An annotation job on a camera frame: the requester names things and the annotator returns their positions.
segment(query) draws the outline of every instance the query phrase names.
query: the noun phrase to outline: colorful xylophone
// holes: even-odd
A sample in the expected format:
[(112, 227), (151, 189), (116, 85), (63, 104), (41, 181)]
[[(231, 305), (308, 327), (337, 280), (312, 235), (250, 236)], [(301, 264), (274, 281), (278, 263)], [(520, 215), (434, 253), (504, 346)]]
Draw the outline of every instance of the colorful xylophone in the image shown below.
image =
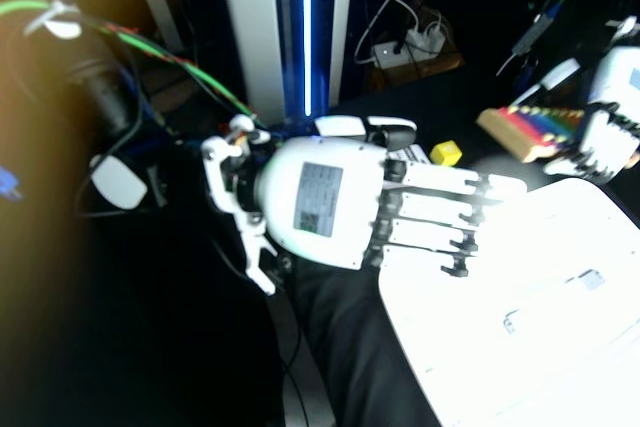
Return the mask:
[(521, 162), (553, 157), (575, 140), (583, 110), (544, 107), (487, 109), (478, 124)]

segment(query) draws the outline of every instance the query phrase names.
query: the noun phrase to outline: white cord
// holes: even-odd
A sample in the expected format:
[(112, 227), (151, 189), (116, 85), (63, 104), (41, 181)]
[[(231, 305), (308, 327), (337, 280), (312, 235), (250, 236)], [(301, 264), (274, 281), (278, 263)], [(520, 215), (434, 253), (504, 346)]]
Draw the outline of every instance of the white cord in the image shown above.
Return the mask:
[(496, 72), (496, 77), (500, 76), (500, 74), (501, 74), (501, 73), (502, 73), (502, 71), (505, 69), (505, 67), (506, 67), (507, 65), (509, 65), (509, 62), (511, 62), (511, 61), (512, 61), (513, 59), (515, 59), (515, 58), (516, 58), (516, 54), (511, 54), (511, 56), (510, 56), (507, 60), (505, 60), (505, 61), (504, 61), (504, 64), (502, 64), (502, 67), (500, 67), (500, 68), (498, 69), (498, 72)]
[[(370, 57), (368, 59), (365, 60), (359, 60), (358, 59), (358, 53), (360, 52), (360, 48), (362, 47), (362, 43), (364, 42), (364, 39), (367, 38), (367, 34), (369, 33), (369, 31), (371, 30), (371, 28), (373, 27), (373, 24), (376, 23), (376, 20), (378, 20), (378, 17), (380, 17), (380, 14), (382, 13), (382, 11), (384, 10), (384, 8), (387, 6), (387, 4), (390, 2), (391, 0), (385, 0), (382, 5), (380, 6), (380, 8), (378, 9), (378, 12), (376, 12), (376, 15), (373, 16), (373, 19), (371, 19), (371, 22), (369, 23), (369, 25), (367, 26), (367, 28), (365, 29), (364, 33), (362, 34), (362, 37), (360, 37), (360, 40), (358, 41), (358, 45), (356, 46), (356, 51), (353, 54), (353, 59), (354, 62), (356, 64), (368, 64), (370, 62), (374, 62), (375, 58), (374, 57)], [(395, 0), (396, 2), (398, 2), (400, 5), (402, 5), (404, 8), (406, 8), (409, 12), (411, 12), (411, 15), (413, 16), (416, 25), (415, 25), (415, 29), (418, 29), (418, 26), (420, 25), (420, 20), (418, 19), (418, 16), (416, 15), (416, 13), (413, 11), (413, 9), (411, 9), (411, 7), (409, 7), (405, 2), (403, 2), (402, 0)]]

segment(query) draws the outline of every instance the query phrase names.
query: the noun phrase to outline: qr code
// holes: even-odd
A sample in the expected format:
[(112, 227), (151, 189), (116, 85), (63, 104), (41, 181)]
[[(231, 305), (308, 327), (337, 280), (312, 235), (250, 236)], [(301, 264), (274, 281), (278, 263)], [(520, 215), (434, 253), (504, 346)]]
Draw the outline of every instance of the qr code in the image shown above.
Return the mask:
[(300, 225), (299, 229), (304, 230), (306, 232), (317, 233), (318, 232), (318, 221), (320, 220), (318, 214), (312, 214), (310, 212), (301, 212), (300, 213)]

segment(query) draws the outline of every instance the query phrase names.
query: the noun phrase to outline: blue connector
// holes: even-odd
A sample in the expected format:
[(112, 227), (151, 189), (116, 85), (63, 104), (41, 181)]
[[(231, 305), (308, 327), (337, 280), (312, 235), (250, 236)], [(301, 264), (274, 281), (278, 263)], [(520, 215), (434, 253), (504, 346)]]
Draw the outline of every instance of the blue connector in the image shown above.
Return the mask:
[(8, 170), (0, 167), (0, 195), (9, 200), (17, 201), (22, 199), (18, 192), (18, 178)]

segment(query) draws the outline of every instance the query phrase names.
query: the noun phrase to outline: yellow cube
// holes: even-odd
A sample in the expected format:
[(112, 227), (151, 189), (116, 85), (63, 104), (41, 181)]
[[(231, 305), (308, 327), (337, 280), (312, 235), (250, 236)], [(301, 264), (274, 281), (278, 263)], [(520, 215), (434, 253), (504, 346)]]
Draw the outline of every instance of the yellow cube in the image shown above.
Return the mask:
[(453, 140), (437, 144), (429, 154), (431, 162), (438, 165), (456, 165), (460, 157), (462, 157), (462, 151)]

